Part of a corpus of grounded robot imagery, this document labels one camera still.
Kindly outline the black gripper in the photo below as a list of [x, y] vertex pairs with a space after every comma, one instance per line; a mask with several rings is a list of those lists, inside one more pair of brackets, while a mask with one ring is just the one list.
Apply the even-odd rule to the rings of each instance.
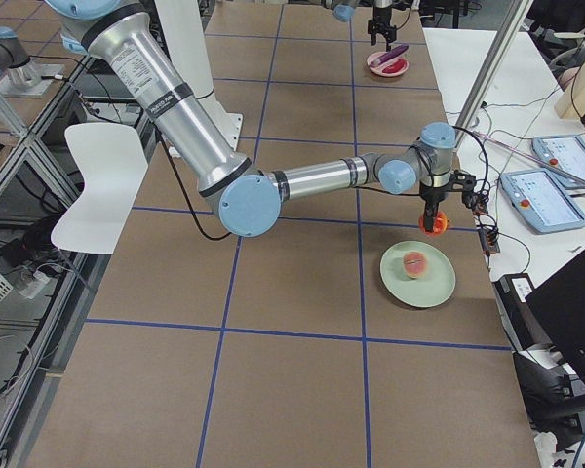
[[392, 7], [373, 7], [368, 21], [370, 43], [376, 45], [376, 38], [381, 36], [386, 41], [386, 51], [392, 49], [397, 35], [397, 27], [391, 24], [392, 11]]
[[440, 204], [447, 198], [447, 190], [441, 187], [432, 187], [425, 184], [419, 185], [419, 196], [424, 201], [423, 211], [423, 228], [426, 232], [440, 231], [441, 230], [441, 211], [439, 210]]

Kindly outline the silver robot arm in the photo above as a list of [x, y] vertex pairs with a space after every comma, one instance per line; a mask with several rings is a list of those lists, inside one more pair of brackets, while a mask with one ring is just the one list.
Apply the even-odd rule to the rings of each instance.
[[236, 152], [220, 129], [222, 111], [195, 97], [187, 77], [191, 64], [210, 72], [203, 26], [195, 6], [159, 2], [163, 45], [150, 33], [150, 18], [139, 1], [52, 1], [67, 45], [106, 61], [121, 82], [198, 177], [198, 191], [222, 225], [243, 237], [258, 236], [276, 222], [290, 199], [378, 182], [390, 194], [418, 187], [425, 206], [420, 225], [440, 234], [446, 225], [439, 209], [453, 190], [451, 169], [455, 131], [446, 123], [424, 127], [400, 155], [360, 157], [263, 173]]
[[[341, 22], [350, 22], [360, 2], [358, 0], [317, 0], [311, 1], [311, 4], [330, 10], [332, 15]], [[373, 0], [370, 4], [371, 17], [367, 24], [370, 41], [375, 45], [377, 38], [382, 37], [385, 40], [385, 50], [389, 52], [397, 39], [397, 27], [391, 23], [394, 2]]]

